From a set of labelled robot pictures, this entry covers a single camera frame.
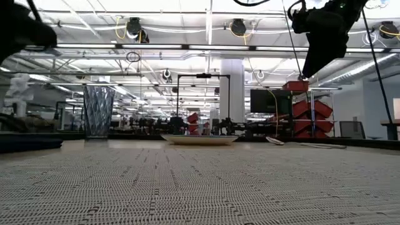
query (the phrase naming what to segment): computer monitor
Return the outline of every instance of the computer monitor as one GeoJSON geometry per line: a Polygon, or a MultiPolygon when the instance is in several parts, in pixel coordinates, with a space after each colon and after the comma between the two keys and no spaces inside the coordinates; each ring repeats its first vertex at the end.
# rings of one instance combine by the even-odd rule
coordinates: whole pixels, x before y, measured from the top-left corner
{"type": "MultiPolygon", "coordinates": [[[[290,114],[292,107],[292,95],[290,91],[271,91],[277,101],[278,114],[290,114]]],[[[276,113],[274,96],[268,90],[250,90],[250,112],[251,113],[276,113]]]]}

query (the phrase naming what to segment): pillar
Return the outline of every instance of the pillar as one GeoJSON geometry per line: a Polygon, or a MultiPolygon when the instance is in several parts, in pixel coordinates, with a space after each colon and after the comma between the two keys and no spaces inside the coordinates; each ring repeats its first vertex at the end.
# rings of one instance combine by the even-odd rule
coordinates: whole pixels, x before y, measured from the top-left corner
{"type": "MultiPolygon", "coordinates": [[[[230,118],[236,123],[244,122],[244,66],[242,59],[222,59],[220,75],[231,75],[230,118]]],[[[219,118],[228,117],[228,82],[226,77],[219,79],[219,118]]]]}

